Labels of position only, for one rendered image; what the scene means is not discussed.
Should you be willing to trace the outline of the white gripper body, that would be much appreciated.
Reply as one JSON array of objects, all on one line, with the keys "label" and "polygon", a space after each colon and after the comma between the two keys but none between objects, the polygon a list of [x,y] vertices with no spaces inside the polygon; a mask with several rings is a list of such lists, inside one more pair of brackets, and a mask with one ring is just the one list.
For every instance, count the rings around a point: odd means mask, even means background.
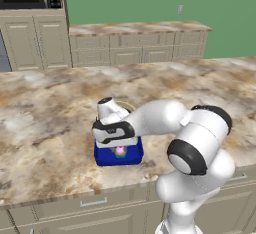
[{"label": "white gripper body", "polygon": [[108,144],[103,144],[96,141],[96,145],[98,148],[115,148],[118,146],[133,146],[133,145],[136,145],[137,143],[138,143],[137,137],[121,139],[121,140],[112,140]]}]

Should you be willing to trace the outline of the pink cupcake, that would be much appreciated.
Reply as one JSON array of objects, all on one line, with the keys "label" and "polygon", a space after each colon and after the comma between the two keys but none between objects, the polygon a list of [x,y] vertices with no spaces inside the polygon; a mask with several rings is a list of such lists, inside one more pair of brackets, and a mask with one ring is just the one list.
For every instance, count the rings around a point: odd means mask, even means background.
[{"label": "pink cupcake", "polygon": [[117,158],[124,158],[126,156],[127,153],[127,148],[125,146],[118,146],[115,149],[115,156]]}]

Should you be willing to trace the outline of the blue tray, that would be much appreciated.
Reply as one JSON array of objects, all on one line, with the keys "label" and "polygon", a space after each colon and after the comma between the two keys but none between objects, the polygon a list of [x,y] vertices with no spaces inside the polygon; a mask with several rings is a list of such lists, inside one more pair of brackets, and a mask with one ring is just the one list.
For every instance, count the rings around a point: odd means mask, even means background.
[{"label": "blue tray", "polygon": [[98,166],[118,166],[140,164],[144,156],[142,140],[138,137],[138,143],[133,146],[125,146],[127,153],[124,158],[115,156],[115,148],[98,148],[94,142],[94,158]]}]

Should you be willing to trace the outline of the olive bowl with cake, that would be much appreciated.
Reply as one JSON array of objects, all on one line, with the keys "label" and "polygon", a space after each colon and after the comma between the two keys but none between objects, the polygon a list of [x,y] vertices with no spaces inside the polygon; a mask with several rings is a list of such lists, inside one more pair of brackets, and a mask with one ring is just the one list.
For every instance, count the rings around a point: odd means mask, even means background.
[{"label": "olive bowl with cake", "polygon": [[129,112],[133,112],[135,110],[135,107],[128,102],[116,101],[116,104],[118,104],[122,108],[125,108]]}]

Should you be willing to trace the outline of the beige cupboard door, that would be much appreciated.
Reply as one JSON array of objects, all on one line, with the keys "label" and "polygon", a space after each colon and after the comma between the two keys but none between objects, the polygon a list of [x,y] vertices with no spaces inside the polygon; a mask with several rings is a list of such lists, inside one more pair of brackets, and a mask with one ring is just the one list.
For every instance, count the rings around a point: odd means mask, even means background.
[{"label": "beige cupboard door", "polygon": [[131,206],[47,222],[40,234],[143,234],[145,209]]},{"label": "beige cupboard door", "polygon": [[252,198],[252,191],[234,191],[230,194],[220,192],[198,210],[196,225],[203,234],[241,233],[245,222],[239,220],[252,212]]}]

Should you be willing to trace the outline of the wide beige drawer front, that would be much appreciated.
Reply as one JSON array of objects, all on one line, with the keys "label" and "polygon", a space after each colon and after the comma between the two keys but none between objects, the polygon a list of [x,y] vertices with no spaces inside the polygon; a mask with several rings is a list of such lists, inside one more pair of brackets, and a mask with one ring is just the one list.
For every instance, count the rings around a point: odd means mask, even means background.
[{"label": "wide beige drawer front", "polygon": [[[97,200],[103,200],[107,197],[108,202],[97,206],[91,206],[86,208],[80,208],[80,201],[92,202]],[[119,191],[112,191],[105,194],[98,194],[92,196],[86,196],[83,198],[69,199],[56,201],[51,203],[45,203],[35,205],[33,212],[39,220],[49,217],[57,217],[64,214],[78,213],[80,211],[94,210],[100,207],[117,206],[129,202],[144,202],[147,197],[147,188],[133,188],[133,189],[122,189]]]}]

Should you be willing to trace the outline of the beige cabinet run with worktop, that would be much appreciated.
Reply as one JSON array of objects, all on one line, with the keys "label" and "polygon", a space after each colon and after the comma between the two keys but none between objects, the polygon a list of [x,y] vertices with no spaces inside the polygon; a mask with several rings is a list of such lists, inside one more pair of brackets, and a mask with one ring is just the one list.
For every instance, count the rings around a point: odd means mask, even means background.
[{"label": "beige cabinet run with worktop", "polygon": [[211,31],[196,21],[72,25],[69,36],[73,66],[202,59]]}]

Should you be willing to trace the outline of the narrow beige drawer front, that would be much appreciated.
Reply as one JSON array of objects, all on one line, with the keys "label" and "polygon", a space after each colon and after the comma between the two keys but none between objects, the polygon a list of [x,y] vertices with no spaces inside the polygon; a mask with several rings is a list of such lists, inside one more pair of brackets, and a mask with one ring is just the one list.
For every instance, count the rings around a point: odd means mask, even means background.
[{"label": "narrow beige drawer front", "polygon": [[235,170],[233,177],[240,176],[242,173],[245,173],[248,178],[240,181],[227,181],[226,184],[222,187],[222,190],[241,186],[243,184],[253,183],[256,182],[256,165],[246,166],[246,167],[239,167]]}]

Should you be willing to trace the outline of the tall beige cupboard run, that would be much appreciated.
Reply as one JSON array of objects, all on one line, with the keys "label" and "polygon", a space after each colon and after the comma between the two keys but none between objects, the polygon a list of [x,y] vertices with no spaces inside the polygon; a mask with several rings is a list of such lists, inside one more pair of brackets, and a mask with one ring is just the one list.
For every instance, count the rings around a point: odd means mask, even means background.
[{"label": "tall beige cupboard run", "polygon": [[0,32],[12,71],[72,67],[63,9],[0,10]]}]

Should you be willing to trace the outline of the grey appliance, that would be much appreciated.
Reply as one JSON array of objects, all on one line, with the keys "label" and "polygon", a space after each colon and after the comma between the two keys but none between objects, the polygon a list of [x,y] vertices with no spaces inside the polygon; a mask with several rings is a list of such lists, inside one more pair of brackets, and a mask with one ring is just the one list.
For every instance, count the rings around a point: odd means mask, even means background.
[{"label": "grey appliance", "polygon": [[0,72],[11,72],[8,54],[5,48],[2,33],[0,31]]}]

